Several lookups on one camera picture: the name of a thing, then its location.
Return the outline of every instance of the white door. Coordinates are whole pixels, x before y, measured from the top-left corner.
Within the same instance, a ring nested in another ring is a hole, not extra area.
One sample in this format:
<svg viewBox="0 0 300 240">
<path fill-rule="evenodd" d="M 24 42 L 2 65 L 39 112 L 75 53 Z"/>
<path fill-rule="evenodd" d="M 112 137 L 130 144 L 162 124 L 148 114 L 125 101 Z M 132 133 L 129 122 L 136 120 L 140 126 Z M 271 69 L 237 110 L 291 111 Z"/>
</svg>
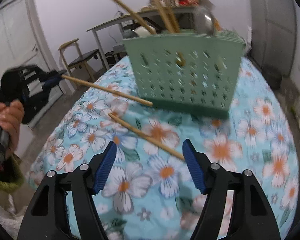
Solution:
<svg viewBox="0 0 300 240">
<path fill-rule="evenodd" d="M 32 29 L 27 0 L 14 0 L 0 8 L 0 80 L 7 69 L 28 64 L 37 64 L 44 71 L 50 71 Z M 28 124 L 29 127 L 33 128 L 61 95 L 59 87 L 53 88 L 48 104 Z"/>
</svg>

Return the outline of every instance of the dish rack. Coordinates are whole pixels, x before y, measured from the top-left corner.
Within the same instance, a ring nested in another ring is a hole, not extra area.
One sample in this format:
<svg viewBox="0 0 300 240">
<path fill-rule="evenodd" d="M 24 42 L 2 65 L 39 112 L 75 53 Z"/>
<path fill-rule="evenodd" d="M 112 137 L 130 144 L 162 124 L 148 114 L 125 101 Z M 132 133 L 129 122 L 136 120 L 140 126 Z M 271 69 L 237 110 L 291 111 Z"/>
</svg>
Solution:
<svg viewBox="0 0 300 240">
<path fill-rule="evenodd" d="M 141 98 L 156 108 L 228 118 L 245 46 L 236 33 L 186 29 L 123 43 Z"/>
</svg>

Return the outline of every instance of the blue floral fabric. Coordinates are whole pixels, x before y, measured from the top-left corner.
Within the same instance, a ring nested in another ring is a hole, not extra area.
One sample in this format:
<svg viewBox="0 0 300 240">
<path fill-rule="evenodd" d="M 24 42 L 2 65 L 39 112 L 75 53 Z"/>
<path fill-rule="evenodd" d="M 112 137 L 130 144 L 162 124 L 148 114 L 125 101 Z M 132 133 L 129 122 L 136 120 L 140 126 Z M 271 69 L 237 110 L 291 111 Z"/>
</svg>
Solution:
<svg viewBox="0 0 300 240">
<path fill-rule="evenodd" d="M 128 57 L 96 83 L 137 96 Z M 297 203 L 298 159 L 285 115 L 249 60 L 242 58 L 226 121 L 149 108 L 90 88 L 31 166 L 28 181 L 37 187 L 49 170 L 73 171 L 112 140 L 117 144 L 116 160 L 105 188 L 93 197 L 108 238 L 189 239 L 206 196 L 195 188 L 186 164 L 114 123 L 108 113 L 180 153 L 189 138 L 197 151 L 225 169 L 250 169 L 266 193 L 281 237 L 287 235 Z M 66 200 L 71 231 L 79 237 L 71 193 Z M 229 191 L 219 237 L 226 235 L 232 201 Z"/>
</svg>

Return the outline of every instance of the orange flower center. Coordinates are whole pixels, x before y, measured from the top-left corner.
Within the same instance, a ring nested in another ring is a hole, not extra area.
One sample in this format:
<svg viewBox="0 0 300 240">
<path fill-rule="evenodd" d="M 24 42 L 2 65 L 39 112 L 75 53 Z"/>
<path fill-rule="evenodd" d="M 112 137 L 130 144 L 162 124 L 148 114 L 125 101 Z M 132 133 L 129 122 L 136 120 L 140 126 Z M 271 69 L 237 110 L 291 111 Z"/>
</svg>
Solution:
<svg viewBox="0 0 300 240">
<path fill-rule="evenodd" d="M 257 130 L 253 127 L 248 128 L 248 134 L 251 136 L 255 136 L 257 134 Z"/>
<path fill-rule="evenodd" d="M 262 107 L 262 112 L 264 115 L 268 115 L 270 113 L 270 109 L 268 106 L 263 106 Z"/>
<path fill-rule="evenodd" d="M 295 192 L 296 192 L 296 189 L 294 187 L 292 189 L 290 189 L 289 198 L 292 198 L 294 196 Z"/>
<path fill-rule="evenodd" d="M 116 111 L 112 111 L 111 114 L 113 114 L 114 116 L 118 116 L 119 115 Z"/>
<path fill-rule="evenodd" d="M 116 145 L 120 144 L 120 139 L 117 136 L 114 136 L 112 140 Z"/>
<path fill-rule="evenodd" d="M 63 159 L 63 161 L 67 164 L 69 164 L 71 161 L 73 160 L 73 155 L 71 153 L 69 153 L 67 156 L 65 156 L 65 158 Z"/>
<path fill-rule="evenodd" d="M 167 166 L 161 169 L 160 177 L 166 179 L 174 174 L 174 169 L 171 166 Z"/>
<path fill-rule="evenodd" d="M 278 159 L 274 160 L 274 163 L 273 163 L 274 173 L 281 173 L 283 171 L 283 166 L 284 166 L 283 158 L 278 158 Z"/>
<path fill-rule="evenodd" d="M 52 147 L 51 147 L 51 152 L 52 152 L 52 153 L 55 153 L 56 150 L 57 150 L 57 148 L 56 148 L 55 146 L 52 146 Z"/>
<path fill-rule="evenodd" d="M 79 120 L 76 120 L 75 122 L 74 122 L 74 124 L 73 124 L 73 127 L 77 127 L 78 126 L 78 124 L 79 124 Z"/>
<path fill-rule="evenodd" d="M 93 142 L 93 141 L 94 141 L 94 138 L 95 138 L 95 135 L 94 135 L 94 134 L 89 135 L 89 137 L 88 137 L 88 142 Z"/>
<path fill-rule="evenodd" d="M 121 182 L 121 184 L 119 185 L 118 191 L 121 191 L 121 192 L 126 191 L 126 190 L 129 188 L 129 186 L 130 186 L 130 183 L 129 183 L 129 182 L 123 181 L 123 182 Z"/>
<path fill-rule="evenodd" d="M 162 130 L 160 126 L 154 126 L 150 132 L 150 136 L 157 141 L 161 142 L 162 138 L 165 138 L 167 132 Z"/>
<path fill-rule="evenodd" d="M 213 149 L 213 155 L 217 160 L 231 159 L 228 143 L 225 143 L 223 145 L 215 144 Z"/>
<path fill-rule="evenodd" d="M 278 134 L 278 140 L 282 142 L 284 141 L 284 137 L 281 133 Z"/>
<path fill-rule="evenodd" d="M 112 90 L 116 90 L 116 89 L 118 88 L 118 86 L 117 86 L 117 85 L 110 84 L 110 85 L 108 85 L 108 88 L 109 88 L 109 89 L 112 89 Z"/>
<path fill-rule="evenodd" d="M 93 109 L 93 104 L 88 104 L 87 109 L 92 110 Z"/>
<path fill-rule="evenodd" d="M 212 120 L 211 123 L 214 127 L 219 127 L 221 125 L 221 121 L 218 119 Z"/>
</svg>

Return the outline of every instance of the wooden chopstick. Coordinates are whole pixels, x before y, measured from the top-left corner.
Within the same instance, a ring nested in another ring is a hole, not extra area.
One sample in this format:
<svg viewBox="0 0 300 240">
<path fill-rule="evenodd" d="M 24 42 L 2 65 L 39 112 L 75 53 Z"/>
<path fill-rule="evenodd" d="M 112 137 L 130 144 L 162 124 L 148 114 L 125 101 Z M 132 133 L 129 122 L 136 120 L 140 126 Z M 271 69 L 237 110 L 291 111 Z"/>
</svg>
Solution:
<svg viewBox="0 0 300 240">
<path fill-rule="evenodd" d="M 93 88 L 100 89 L 100 90 L 103 90 L 105 92 L 109 92 L 111 94 L 114 94 L 114 95 L 117 95 L 117 96 L 120 96 L 120 97 L 123 97 L 123 98 L 130 99 L 132 101 L 136 101 L 136 102 L 138 102 L 140 104 L 143 104 L 145 106 L 153 106 L 153 103 L 150 102 L 150 101 L 147 101 L 147 100 L 144 100 L 144 99 L 141 99 L 141 98 L 138 98 L 138 97 L 134 97 L 134 96 L 131 96 L 131 95 L 128 95 L 128 94 L 124 94 L 120 91 L 116 91 L 116 90 L 112 90 L 112 89 L 109 89 L 109 88 L 101 87 L 101 86 L 95 85 L 91 82 L 81 80 L 79 78 L 74 78 L 74 77 L 70 77 L 70 76 L 67 76 L 67 75 L 61 75 L 61 77 L 64 78 L 64 79 L 76 82 L 78 84 L 84 85 L 86 87 L 93 87 Z"/>
<path fill-rule="evenodd" d="M 125 122 L 124 120 L 120 119 L 119 117 L 109 113 L 108 114 L 114 121 L 116 121 L 117 123 L 121 124 L 122 126 L 124 126 L 125 128 L 128 128 L 130 131 L 133 131 L 134 133 L 136 133 L 137 135 L 139 135 L 141 138 L 147 140 L 148 142 L 158 146 L 159 148 L 161 148 L 162 150 L 170 153 L 171 155 L 177 157 L 178 159 L 184 161 L 185 158 L 183 157 L 183 155 L 177 151 L 175 151 L 174 149 L 171 149 L 167 146 L 165 146 L 163 143 L 157 141 L 156 139 L 153 139 L 152 137 L 146 135 L 145 133 L 143 133 L 142 131 L 140 131 L 137 128 L 134 128 L 132 125 L 130 125 L 129 123 Z"/>
<path fill-rule="evenodd" d="M 153 0 L 155 5 L 157 6 L 157 10 L 163 20 L 163 23 L 164 25 L 167 27 L 167 30 L 170 32 L 170 33 L 175 33 L 173 27 L 172 27 L 172 24 L 169 20 L 169 17 L 168 15 L 166 14 L 164 8 L 162 7 L 161 3 L 159 0 Z"/>
<path fill-rule="evenodd" d="M 166 4 L 168 15 L 170 16 L 171 24 L 172 24 L 172 27 L 173 27 L 175 33 L 180 33 L 179 23 L 178 23 L 178 20 L 177 20 L 175 14 L 173 13 L 173 10 L 170 6 L 169 0 L 164 0 L 164 3 Z"/>
<path fill-rule="evenodd" d="M 137 20 L 141 26 L 145 27 L 151 34 L 156 34 L 154 30 L 152 30 L 147 23 L 142 19 L 137 13 L 135 13 L 130 7 L 128 7 L 126 4 L 124 4 L 121 0 L 112 0 L 118 5 L 120 5 L 123 9 L 125 9 L 131 16 Z"/>
</svg>

